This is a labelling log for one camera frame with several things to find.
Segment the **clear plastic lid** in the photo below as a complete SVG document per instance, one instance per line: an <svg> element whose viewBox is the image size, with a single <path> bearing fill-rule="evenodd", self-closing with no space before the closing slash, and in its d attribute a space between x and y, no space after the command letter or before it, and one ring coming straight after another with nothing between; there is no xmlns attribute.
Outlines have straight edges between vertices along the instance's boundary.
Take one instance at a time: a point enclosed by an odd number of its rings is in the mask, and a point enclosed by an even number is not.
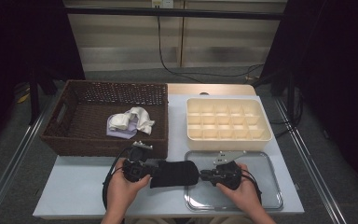
<svg viewBox="0 0 358 224"><path fill-rule="evenodd" d="M193 161L199 171L215 168L213 161L218 151L189 151L186 161ZM247 152L235 162L245 163L255 177L260 188L262 205L266 210L281 210L283 200L269 156L264 152ZM185 188L186 205L193 211L202 210L239 210L236 205L210 181L202 181L195 186Z"/></svg>

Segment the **person's right hand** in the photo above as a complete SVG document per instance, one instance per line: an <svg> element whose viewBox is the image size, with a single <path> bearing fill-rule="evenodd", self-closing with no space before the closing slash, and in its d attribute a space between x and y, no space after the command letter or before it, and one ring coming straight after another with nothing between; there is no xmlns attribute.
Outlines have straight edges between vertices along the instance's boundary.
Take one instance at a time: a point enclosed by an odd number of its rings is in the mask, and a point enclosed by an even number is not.
<svg viewBox="0 0 358 224"><path fill-rule="evenodd" d="M242 174L249 176L245 171L248 167L245 164L238 163L242 169ZM260 201L258 201L254 184L247 178L241 178L240 186L235 189L229 189L226 186L217 183L216 186L237 205L240 210L247 213L254 223L275 223L266 213Z"/></svg>

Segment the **yellow container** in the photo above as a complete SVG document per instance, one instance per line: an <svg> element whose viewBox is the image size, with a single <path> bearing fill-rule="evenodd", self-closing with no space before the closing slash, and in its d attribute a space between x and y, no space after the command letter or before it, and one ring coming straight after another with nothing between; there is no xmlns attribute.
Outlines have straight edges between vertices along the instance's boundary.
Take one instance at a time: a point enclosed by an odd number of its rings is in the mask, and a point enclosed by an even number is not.
<svg viewBox="0 0 358 224"><path fill-rule="evenodd" d="M186 120L191 150L262 151L272 138L263 106L253 99L190 98Z"/></svg>

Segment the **electrical outlet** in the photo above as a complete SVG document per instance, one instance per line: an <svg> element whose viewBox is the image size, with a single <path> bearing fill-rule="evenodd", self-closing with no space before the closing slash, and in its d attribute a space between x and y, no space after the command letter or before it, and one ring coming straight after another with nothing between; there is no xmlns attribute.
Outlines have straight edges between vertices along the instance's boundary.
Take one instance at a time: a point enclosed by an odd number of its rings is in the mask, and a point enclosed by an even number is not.
<svg viewBox="0 0 358 224"><path fill-rule="evenodd" d="M173 0L162 0L163 8L173 8Z"/></svg>
<svg viewBox="0 0 358 224"><path fill-rule="evenodd" d="M152 0L152 8L161 7L162 8L162 0Z"/></svg>

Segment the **table top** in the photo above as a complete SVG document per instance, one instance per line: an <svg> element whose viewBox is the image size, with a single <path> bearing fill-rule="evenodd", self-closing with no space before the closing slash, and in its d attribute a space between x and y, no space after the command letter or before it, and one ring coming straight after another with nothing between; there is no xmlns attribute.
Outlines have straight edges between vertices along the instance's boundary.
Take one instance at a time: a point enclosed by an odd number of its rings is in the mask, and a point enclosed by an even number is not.
<svg viewBox="0 0 358 224"><path fill-rule="evenodd" d="M247 85L169 84L168 88L170 142L167 161L182 161L189 151L186 145L186 123L179 119L186 115L184 104L189 97L211 97L198 95L200 92L208 92L212 96L219 94L219 98L239 97L260 102L259 97L255 96L255 90ZM283 209L274 212L303 213L303 206L274 137L263 151L268 154L274 167L284 202ZM112 158L58 157L34 216L51 219L102 217L102 182L112 161ZM184 187L169 187L141 189L126 217L215 217L241 214L237 211L192 212L186 207Z"/></svg>

